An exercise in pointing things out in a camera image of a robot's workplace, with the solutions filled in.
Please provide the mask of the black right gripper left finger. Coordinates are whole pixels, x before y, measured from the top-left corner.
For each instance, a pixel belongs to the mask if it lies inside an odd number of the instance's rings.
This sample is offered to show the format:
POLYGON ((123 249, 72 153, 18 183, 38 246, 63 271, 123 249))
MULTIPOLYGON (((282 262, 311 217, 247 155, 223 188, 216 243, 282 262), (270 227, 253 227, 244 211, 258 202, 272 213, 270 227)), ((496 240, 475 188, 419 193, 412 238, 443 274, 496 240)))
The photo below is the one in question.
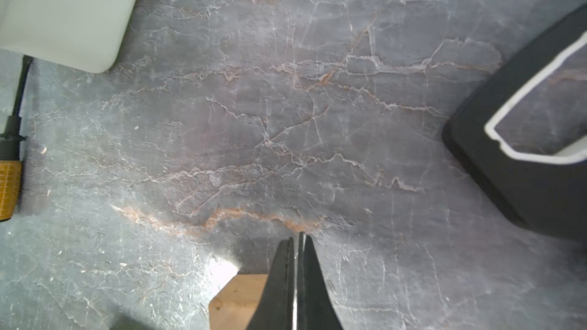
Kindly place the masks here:
POLYGON ((247 330, 293 329, 294 263, 294 239, 280 241, 257 310, 247 330))

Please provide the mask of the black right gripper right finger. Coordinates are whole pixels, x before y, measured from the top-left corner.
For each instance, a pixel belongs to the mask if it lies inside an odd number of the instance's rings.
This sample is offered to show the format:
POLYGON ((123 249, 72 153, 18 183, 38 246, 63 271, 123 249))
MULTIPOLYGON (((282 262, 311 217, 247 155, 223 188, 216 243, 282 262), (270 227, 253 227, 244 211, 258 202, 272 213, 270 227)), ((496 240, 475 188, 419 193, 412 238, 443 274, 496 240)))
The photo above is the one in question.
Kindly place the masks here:
POLYGON ((342 330, 333 308, 313 239, 299 236, 297 265, 297 329, 342 330))

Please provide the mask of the natural wooden triangle block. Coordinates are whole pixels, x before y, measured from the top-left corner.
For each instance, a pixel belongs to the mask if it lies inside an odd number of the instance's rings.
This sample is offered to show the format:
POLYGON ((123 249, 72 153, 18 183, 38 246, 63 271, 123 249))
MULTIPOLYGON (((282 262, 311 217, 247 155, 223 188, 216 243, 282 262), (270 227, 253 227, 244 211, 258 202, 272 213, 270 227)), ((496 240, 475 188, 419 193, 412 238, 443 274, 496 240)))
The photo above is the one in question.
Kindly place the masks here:
POLYGON ((209 303, 211 330, 245 330, 257 310, 267 274, 234 276, 209 303))

